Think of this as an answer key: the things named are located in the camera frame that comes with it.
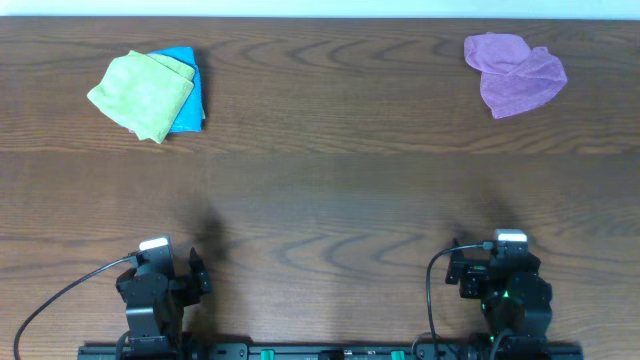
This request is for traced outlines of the purple cloth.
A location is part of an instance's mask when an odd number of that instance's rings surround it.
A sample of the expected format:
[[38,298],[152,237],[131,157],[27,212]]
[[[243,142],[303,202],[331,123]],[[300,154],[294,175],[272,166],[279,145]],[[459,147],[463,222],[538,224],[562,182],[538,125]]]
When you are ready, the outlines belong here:
[[480,95],[496,119],[539,108],[568,83],[558,57],[546,47],[529,47],[518,35],[472,35],[463,52],[466,63],[481,73]]

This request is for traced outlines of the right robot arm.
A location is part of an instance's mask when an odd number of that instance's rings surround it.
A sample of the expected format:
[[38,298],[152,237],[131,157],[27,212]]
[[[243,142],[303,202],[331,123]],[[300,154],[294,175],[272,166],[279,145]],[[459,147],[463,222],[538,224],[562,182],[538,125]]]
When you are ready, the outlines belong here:
[[445,277],[464,299],[480,302],[489,332],[470,339],[466,359],[547,357],[552,287],[539,275],[541,260],[526,236],[502,236],[474,245],[452,242]]

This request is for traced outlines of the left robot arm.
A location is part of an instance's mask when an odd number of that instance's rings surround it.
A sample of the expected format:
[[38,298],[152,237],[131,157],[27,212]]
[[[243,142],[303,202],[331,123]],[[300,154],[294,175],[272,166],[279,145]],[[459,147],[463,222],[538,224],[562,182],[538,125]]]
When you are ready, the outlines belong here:
[[184,309],[212,292],[202,258],[192,249],[190,271],[180,276],[168,245],[134,252],[128,260],[132,268],[117,278],[116,290],[126,304],[129,330],[117,341],[115,357],[186,359]]

